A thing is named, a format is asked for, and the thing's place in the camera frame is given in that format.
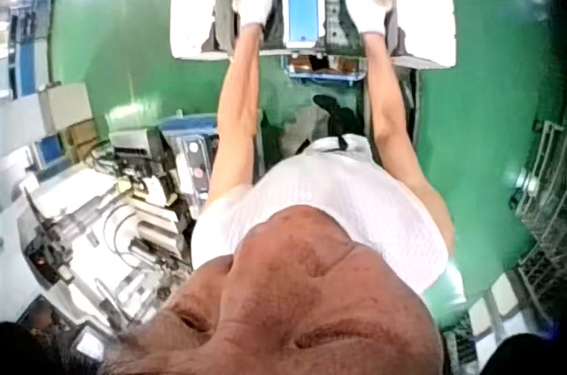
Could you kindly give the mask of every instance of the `metal part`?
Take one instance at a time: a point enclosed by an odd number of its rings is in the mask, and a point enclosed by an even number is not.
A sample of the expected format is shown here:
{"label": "metal part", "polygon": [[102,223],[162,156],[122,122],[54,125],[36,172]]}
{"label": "metal part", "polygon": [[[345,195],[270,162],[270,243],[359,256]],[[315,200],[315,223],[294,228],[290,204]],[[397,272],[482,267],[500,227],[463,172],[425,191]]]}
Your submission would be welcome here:
{"label": "metal part", "polygon": [[141,157],[161,160],[165,153],[158,129],[136,129],[110,133],[108,136],[118,157]]}
{"label": "metal part", "polygon": [[187,207],[180,199],[168,207],[158,207],[137,198],[127,199],[127,203],[136,209],[139,220],[172,233],[182,233],[187,228]]}
{"label": "metal part", "polygon": [[175,157],[161,132],[155,129],[119,131],[109,136],[119,176],[127,176],[135,193],[164,207],[175,193],[170,170]]}
{"label": "metal part", "polygon": [[167,250],[180,260],[187,258],[188,249],[183,235],[174,234],[148,222],[140,222],[137,229],[140,238]]}

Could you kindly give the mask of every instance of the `cable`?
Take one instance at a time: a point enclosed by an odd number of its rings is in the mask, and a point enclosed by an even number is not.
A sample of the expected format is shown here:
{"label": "cable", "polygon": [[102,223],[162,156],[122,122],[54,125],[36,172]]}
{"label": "cable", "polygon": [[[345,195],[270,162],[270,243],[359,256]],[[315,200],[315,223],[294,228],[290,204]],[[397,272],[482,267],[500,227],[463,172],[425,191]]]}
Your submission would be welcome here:
{"label": "cable", "polygon": [[117,245],[116,245],[116,238],[118,237],[118,232],[120,231],[120,227],[122,227],[122,225],[123,225],[125,222],[127,222],[130,218],[132,218],[132,217],[134,217],[134,216],[136,216],[136,215],[137,215],[137,213],[134,212],[134,213],[132,213],[132,214],[127,215],[126,217],[124,217],[124,218],[122,219],[122,221],[120,221],[120,223],[118,223],[118,224],[116,225],[116,228],[114,229],[114,235],[113,235],[113,246],[114,246],[114,249],[116,250],[114,253],[115,253],[116,255],[118,255],[118,256],[120,257],[120,259],[124,262],[124,264],[126,264],[127,266],[129,266],[131,269],[137,269],[137,267],[132,266],[132,265],[129,264],[126,260],[124,260],[124,257],[123,257],[122,255],[128,254],[128,253],[119,253],[119,252],[118,252],[118,247],[117,247]]}
{"label": "cable", "polygon": [[124,208],[124,207],[127,207],[127,206],[128,206],[128,204],[121,204],[121,205],[118,205],[117,207],[114,207],[114,208],[111,210],[111,212],[108,213],[108,216],[106,217],[105,222],[104,222],[104,224],[103,224],[103,239],[105,240],[106,247],[107,247],[113,254],[116,254],[118,251],[113,250],[113,249],[110,247],[110,244],[108,243],[108,239],[106,238],[106,225],[108,224],[108,222],[110,221],[110,219],[112,218],[112,216],[113,216],[114,214],[116,214],[116,212],[117,212],[119,209]]}

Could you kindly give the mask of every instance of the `industrial machine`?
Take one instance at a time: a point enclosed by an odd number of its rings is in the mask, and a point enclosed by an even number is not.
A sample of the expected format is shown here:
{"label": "industrial machine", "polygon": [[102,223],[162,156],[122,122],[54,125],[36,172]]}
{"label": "industrial machine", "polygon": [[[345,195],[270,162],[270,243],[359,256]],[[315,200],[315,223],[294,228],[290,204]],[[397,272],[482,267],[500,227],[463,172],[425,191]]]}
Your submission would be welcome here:
{"label": "industrial machine", "polygon": [[[345,0],[274,0],[260,55],[363,56]],[[170,43],[178,59],[226,59],[238,36],[232,0],[172,0]],[[386,43],[397,66],[456,62],[453,0],[392,0]]]}
{"label": "industrial machine", "polygon": [[14,273],[68,326],[89,327],[77,338],[100,340],[153,317],[192,272],[190,236],[218,142],[214,115],[111,133],[87,167],[24,191],[16,254],[25,263]]}

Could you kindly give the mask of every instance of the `green floor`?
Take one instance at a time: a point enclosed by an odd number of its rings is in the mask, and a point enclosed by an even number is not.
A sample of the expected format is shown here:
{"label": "green floor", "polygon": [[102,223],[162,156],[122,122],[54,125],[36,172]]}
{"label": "green floor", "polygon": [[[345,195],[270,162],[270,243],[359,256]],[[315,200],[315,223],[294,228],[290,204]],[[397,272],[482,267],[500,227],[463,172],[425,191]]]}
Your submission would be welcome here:
{"label": "green floor", "polygon": [[[458,67],[423,74],[419,157],[454,216],[456,267],[469,298],[529,245],[508,199],[532,144],[540,94],[560,81],[549,69],[548,26],[525,15],[522,2],[455,0]],[[179,109],[216,110],[227,64],[173,59],[168,30],[169,0],[56,1],[54,79],[87,83],[101,135]],[[262,60],[260,86],[275,125],[317,92],[290,82],[275,59]],[[428,296],[443,320],[464,305],[454,289],[449,273]]]}

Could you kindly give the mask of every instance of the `white t-shirt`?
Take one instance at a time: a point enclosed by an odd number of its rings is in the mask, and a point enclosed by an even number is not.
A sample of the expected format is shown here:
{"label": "white t-shirt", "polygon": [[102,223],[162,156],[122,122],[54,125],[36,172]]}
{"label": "white t-shirt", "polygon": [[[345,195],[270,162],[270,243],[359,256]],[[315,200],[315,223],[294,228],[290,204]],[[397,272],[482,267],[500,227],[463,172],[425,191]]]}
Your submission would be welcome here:
{"label": "white t-shirt", "polygon": [[238,186],[198,219],[191,240],[193,267],[233,254],[248,231],[297,205],[331,216],[352,240],[381,254],[416,293],[445,271],[448,252],[423,203],[373,160],[364,137],[314,142],[301,155],[273,167],[256,185]]}

